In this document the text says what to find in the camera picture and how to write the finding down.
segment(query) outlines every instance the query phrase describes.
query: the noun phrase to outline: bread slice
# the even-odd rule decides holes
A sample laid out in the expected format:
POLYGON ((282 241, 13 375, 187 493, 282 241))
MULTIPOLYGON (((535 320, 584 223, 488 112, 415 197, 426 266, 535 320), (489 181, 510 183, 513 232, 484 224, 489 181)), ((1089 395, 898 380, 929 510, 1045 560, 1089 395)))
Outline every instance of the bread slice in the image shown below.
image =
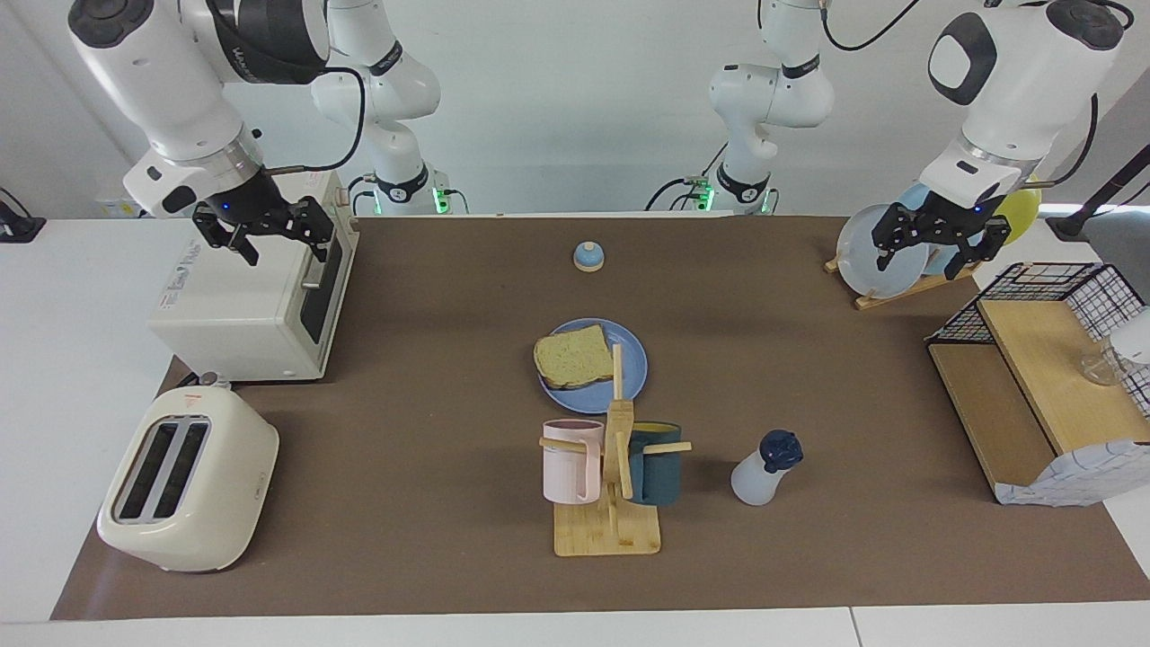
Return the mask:
POLYGON ((535 368, 553 390, 585 387, 610 380, 615 372, 603 326, 598 323, 535 342, 535 368))

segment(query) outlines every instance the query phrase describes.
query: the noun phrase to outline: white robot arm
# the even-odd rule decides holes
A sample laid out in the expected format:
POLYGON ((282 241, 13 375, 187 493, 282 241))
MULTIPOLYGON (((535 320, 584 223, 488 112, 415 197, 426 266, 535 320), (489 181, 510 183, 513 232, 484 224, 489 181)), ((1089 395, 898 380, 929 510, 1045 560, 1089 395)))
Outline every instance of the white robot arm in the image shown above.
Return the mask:
POLYGON ((727 124, 722 163, 708 178, 713 208, 754 213, 768 192, 770 161, 779 146, 766 125, 814 128, 826 121, 835 91, 819 66, 822 38, 819 0, 769 0, 762 40, 782 67, 730 64, 711 79, 711 105, 727 124))
POLYGON ((919 242, 958 245, 946 267, 990 260, 1010 234, 994 216, 1080 114, 1118 56, 1124 26, 1091 0, 1027 2, 965 13, 930 53, 935 88, 969 106, 961 133, 923 169, 919 209, 895 202, 873 231, 879 268, 919 242), (968 239, 986 230, 977 245, 968 239))
MULTIPOLYGON (((437 185, 445 179, 423 160, 415 133, 399 123, 439 107, 435 74, 404 51, 379 0, 331 0, 328 5, 332 52, 367 78, 363 140, 375 167, 369 177, 386 214, 444 210, 437 185)), ((360 95, 346 74, 312 84, 316 108, 352 130, 359 125, 360 95)))
POLYGON ((193 219, 212 246, 255 264, 247 236, 306 242, 322 261, 332 223, 314 199, 289 203, 263 167, 223 82, 310 83, 328 59, 322 0, 76 0, 80 57, 148 152, 124 177, 163 216, 204 202, 193 219), (220 222, 231 226, 224 229, 220 222))

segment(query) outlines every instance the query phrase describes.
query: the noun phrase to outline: white wall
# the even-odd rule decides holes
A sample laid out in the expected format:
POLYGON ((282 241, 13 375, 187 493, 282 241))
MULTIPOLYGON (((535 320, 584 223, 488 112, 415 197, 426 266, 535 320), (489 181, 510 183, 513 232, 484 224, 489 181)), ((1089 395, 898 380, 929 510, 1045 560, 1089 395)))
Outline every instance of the white wall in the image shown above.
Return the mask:
MULTIPOLYGON (((1130 161, 1143 146, 1150 144, 1150 71, 1147 71, 1121 100, 1106 113, 1098 123, 1098 133, 1082 168, 1065 184, 1043 192, 1043 199, 1051 202, 1081 203, 1094 194, 1112 175, 1130 161)), ((1061 176, 1070 171, 1078 152, 1068 156, 1059 167, 1061 176)), ((1150 180, 1150 171, 1143 171, 1112 200, 1121 203, 1133 197, 1150 180)), ((1132 205, 1150 205, 1150 190, 1142 193, 1132 205)))
MULTIPOLYGON (((70 0, 8 1, 114 140, 138 154, 143 137, 99 92, 67 39, 70 0)), ((1127 1, 1142 18, 1103 86, 1104 110, 1150 61, 1150 0, 1127 1)), ((831 25, 839 40, 857 43, 903 5, 839 0, 831 25)), ((866 51, 825 48, 835 114, 816 130, 774 131, 781 211, 853 213, 914 180, 965 114, 930 86, 927 55, 954 15, 981 5, 923 2, 866 51)), ((439 111, 413 124, 424 154, 483 211, 642 208, 664 180, 702 170, 726 139, 707 101, 713 71, 773 62, 750 0, 388 0, 386 7, 407 51, 443 84, 439 111)), ((232 86, 227 94, 263 130, 271 164, 328 162, 351 139, 317 115, 306 87, 232 86)), ((1078 125, 1048 165, 1081 140, 1084 124, 1078 125)), ((343 176, 368 168, 360 154, 343 176)))
POLYGON ((97 216, 97 193, 128 157, 41 54, 39 30, 0 2, 0 185, 36 215, 97 216))

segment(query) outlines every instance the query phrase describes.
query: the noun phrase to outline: water bottle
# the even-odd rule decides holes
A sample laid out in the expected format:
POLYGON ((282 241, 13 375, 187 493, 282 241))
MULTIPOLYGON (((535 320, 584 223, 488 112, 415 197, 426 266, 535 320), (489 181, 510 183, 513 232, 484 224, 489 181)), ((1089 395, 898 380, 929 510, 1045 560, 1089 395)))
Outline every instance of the water bottle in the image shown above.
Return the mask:
POLYGON ((730 473, 735 496, 747 506, 766 506, 791 468, 803 461, 803 447, 795 434, 774 430, 762 438, 759 448, 730 473))

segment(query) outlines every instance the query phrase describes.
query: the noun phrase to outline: black stand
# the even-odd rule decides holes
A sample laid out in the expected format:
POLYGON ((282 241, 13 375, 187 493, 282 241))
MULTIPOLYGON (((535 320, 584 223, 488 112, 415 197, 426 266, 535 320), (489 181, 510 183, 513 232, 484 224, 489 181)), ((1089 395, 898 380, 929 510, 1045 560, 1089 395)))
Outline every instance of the black stand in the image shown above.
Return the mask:
POLYGON ((1050 229, 1055 232, 1055 236, 1058 236, 1059 240, 1088 242, 1089 238, 1082 233, 1082 226, 1086 225, 1086 221, 1099 215, 1097 213, 1098 207, 1117 195, 1147 165, 1150 165, 1150 144, 1143 146, 1141 151, 1130 157, 1130 161, 1126 162, 1126 165, 1119 169, 1113 177, 1090 195, 1090 199, 1082 205, 1082 208, 1066 217, 1048 217, 1046 224, 1050 225, 1050 229))
POLYGON ((17 215, 8 205, 0 202, 0 242, 31 242, 46 222, 43 217, 17 215))

